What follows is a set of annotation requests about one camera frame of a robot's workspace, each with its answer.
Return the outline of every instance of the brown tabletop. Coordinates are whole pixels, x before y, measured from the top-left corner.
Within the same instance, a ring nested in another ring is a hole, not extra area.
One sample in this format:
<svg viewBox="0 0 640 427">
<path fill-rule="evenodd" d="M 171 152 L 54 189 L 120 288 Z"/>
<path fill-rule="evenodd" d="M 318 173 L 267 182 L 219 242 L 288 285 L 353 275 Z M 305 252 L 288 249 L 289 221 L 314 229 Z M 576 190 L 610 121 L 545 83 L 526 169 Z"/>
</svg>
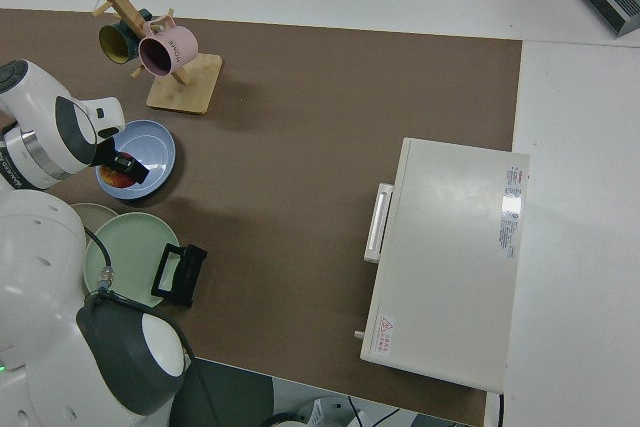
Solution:
<svg viewBox="0 0 640 427">
<path fill-rule="evenodd" d="M 0 10 L 0 63 L 31 60 L 73 96 L 115 96 L 127 120 L 172 132 L 175 169 L 146 200 L 113 199 L 93 169 L 50 192 L 157 215 L 209 252 L 194 306 L 165 307 L 196 354 L 482 425 L 484 392 L 362 361 L 353 332 L 376 273 L 363 253 L 377 186 L 403 137 L 510 150 L 521 43 L 184 20 L 225 61 L 209 112 L 192 116 L 145 106 L 152 77 L 98 45 L 112 22 Z"/>
</svg>

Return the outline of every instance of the warning label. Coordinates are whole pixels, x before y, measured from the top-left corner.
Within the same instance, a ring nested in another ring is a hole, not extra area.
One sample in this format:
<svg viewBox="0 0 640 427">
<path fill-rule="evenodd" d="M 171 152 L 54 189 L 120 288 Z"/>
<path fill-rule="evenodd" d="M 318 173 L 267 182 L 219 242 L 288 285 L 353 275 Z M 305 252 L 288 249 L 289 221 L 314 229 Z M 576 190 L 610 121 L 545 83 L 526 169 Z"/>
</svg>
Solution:
<svg viewBox="0 0 640 427">
<path fill-rule="evenodd" d="M 516 232 L 522 214 L 522 189 L 526 181 L 524 175 L 518 166 L 511 167 L 506 173 L 498 234 L 500 256 L 505 259 L 512 259 L 517 252 Z"/>
<path fill-rule="evenodd" d="M 395 320 L 392 317 L 386 315 L 379 317 L 376 330 L 376 354 L 389 355 L 394 326 Z"/>
</svg>

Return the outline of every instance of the white table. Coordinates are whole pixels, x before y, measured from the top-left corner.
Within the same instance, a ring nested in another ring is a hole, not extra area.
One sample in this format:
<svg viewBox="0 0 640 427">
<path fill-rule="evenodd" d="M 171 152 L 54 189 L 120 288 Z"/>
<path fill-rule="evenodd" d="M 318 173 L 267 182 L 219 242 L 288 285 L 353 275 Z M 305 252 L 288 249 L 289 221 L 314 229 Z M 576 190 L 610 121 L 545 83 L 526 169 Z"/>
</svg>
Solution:
<svg viewBox="0 0 640 427">
<path fill-rule="evenodd" d="M 514 151 L 531 155 L 532 177 L 505 425 L 637 423 L 639 31 L 616 39 L 583 0 L 134 2 L 183 17 L 525 40 Z M 97 4 L 0 0 L 51 10 Z M 496 406 L 490 396 L 488 426 Z"/>
</svg>

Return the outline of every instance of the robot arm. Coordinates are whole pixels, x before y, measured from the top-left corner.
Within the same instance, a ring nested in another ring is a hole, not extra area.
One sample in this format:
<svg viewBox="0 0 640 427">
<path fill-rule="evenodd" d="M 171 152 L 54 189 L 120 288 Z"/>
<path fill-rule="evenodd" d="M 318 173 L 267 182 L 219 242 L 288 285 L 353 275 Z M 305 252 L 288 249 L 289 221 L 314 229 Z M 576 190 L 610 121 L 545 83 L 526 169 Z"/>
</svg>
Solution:
<svg viewBox="0 0 640 427">
<path fill-rule="evenodd" d="M 182 384 L 174 328 L 115 294 L 85 300 L 83 227 L 60 199 L 0 196 L 0 239 L 0 426 L 149 425 Z"/>
<path fill-rule="evenodd" d="M 2 186 L 14 189 L 44 190 L 96 165 L 98 146 L 124 130 L 117 99 L 77 100 L 50 74 L 26 60 L 0 67 L 0 110 L 16 120 L 0 139 L 0 174 L 6 181 Z M 108 151 L 105 156 L 102 149 L 99 164 L 119 154 L 112 148 Z M 120 164 L 113 164 L 118 170 Z M 148 173 L 144 167 L 131 172 L 140 183 Z"/>
</svg>

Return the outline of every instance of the green mug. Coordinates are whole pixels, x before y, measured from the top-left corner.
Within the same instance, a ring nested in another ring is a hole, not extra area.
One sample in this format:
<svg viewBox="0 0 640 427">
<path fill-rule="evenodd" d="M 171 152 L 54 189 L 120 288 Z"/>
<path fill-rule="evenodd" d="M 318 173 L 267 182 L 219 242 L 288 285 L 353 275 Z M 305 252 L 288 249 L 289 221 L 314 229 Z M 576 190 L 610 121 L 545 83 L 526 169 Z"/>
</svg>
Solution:
<svg viewBox="0 0 640 427">
<path fill-rule="evenodd" d="M 138 12 L 145 21 L 151 20 L 151 12 L 147 9 Z M 102 27 L 98 40 L 104 54 L 116 64 L 126 64 L 138 57 L 140 39 L 123 20 L 117 24 Z"/>
</svg>

